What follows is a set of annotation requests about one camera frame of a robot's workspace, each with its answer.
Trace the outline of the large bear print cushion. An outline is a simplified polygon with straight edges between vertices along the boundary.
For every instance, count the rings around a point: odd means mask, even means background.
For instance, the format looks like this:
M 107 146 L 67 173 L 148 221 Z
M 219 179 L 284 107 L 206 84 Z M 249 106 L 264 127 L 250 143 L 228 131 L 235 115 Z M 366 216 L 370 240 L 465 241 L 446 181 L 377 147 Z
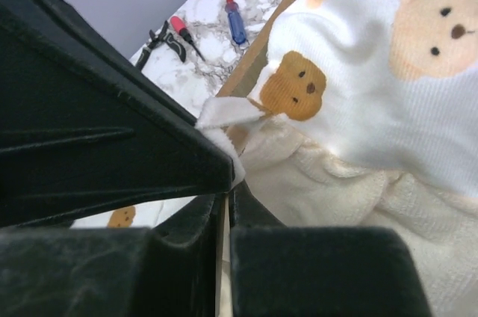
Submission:
M 477 314 L 477 0 L 296 0 L 196 128 L 283 224 L 396 230 L 432 313 Z

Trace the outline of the wooden pet bed frame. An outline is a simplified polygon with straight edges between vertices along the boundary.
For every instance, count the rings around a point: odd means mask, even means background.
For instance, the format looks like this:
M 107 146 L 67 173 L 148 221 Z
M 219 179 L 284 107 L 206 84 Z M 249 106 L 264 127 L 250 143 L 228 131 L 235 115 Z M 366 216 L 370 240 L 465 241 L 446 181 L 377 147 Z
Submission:
M 217 97 L 245 97 L 251 91 L 257 82 L 258 75 L 262 68 L 267 64 L 267 41 L 273 22 L 277 16 L 294 1 L 295 0 L 281 1 L 253 41 L 252 45 L 247 49 L 230 77 L 220 88 Z

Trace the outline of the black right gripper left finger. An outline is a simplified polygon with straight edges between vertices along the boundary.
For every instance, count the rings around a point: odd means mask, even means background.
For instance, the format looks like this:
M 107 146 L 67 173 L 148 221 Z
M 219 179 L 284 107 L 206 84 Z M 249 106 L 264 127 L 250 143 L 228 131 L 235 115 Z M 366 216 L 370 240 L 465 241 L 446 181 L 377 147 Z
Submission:
M 1 232 L 3 316 L 213 316 L 217 201 L 159 226 Z

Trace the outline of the small bear print pillow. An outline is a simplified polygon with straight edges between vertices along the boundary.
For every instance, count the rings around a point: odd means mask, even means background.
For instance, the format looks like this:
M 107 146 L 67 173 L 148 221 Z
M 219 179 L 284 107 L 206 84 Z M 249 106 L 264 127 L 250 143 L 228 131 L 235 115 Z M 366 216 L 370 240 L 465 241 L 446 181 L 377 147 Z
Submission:
M 191 199 L 155 201 L 103 212 L 76 220 L 73 229 L 156 227 L 186 206 Z

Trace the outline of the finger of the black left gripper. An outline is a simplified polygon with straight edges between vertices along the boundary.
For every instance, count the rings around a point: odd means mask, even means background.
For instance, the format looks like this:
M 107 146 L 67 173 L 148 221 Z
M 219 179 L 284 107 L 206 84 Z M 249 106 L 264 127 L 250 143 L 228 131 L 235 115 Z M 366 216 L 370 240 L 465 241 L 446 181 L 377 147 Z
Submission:
M 231 159 L 64 0 L 1 0 L 1 225 L 228 191 Z

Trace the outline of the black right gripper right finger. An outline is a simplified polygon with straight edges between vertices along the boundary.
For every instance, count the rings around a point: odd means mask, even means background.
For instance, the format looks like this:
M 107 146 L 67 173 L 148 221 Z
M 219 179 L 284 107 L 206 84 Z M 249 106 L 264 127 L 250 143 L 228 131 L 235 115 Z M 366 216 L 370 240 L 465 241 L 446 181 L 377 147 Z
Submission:
M 229 195 L 235 316 L 430 316 L 404 241 L 381 227 L 286 227 Z

